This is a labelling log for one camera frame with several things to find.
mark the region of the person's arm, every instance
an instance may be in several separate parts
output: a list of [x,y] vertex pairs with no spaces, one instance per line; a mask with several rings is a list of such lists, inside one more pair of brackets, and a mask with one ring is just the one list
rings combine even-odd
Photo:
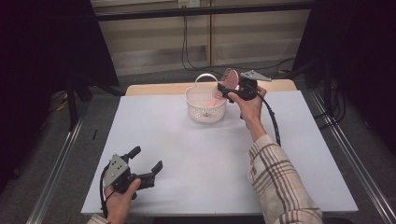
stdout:
[[[262,96],[266,90],[258,87]],[[265,223],[322,223],[315,205],[284,150],[266,134],[262,126],[262,100],[244,101],[229,93],[241,109],[241,116],[254,144],[249,150],[248,179],[262,205]]]
[[139,188],[140,183],[140,179],[135,179],[123,194],[113,192],[114,188],[112,186],[106,188],[107,219],[94,215],[87,224],[124,224],[129,215],[132,197]]

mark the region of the white basket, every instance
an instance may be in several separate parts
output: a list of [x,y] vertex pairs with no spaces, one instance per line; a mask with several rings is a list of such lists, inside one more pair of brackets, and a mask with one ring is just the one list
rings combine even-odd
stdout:
[[224,117],[227,100],[213,97],[217,86],[199,86],[198,79],[201,77],[213,77],[211,74],[201,74],[195,79],[195,85],[186,89],[187,106],[190,117],[198,122],[213,123]]

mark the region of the plaid shirt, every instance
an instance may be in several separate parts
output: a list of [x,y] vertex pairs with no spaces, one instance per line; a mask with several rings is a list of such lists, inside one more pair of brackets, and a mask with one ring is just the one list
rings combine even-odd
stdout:
[[284,150],[269,135],[260,137],[248,155],[248,179],[260,199],[265,223],[322,223],[320,209]]

